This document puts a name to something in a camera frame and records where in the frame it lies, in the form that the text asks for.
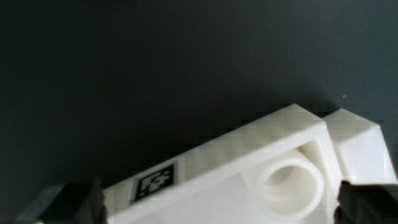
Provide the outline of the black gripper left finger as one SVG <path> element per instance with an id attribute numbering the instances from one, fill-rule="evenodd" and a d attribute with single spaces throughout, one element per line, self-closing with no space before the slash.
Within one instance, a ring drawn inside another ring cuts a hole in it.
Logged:
<path id="1" fill-rule="evenodd" d="M 29 203 L 14 224 L 109 224 L 100 180 L 50 185 Z"/>

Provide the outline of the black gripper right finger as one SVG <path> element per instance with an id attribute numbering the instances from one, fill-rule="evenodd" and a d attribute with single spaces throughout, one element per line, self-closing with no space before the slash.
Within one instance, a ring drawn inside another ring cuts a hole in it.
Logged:
<path id="1" fill-rule="evenodd" d="M 341 182 L 334 224 L 398 224 L 398 184 Z"/>

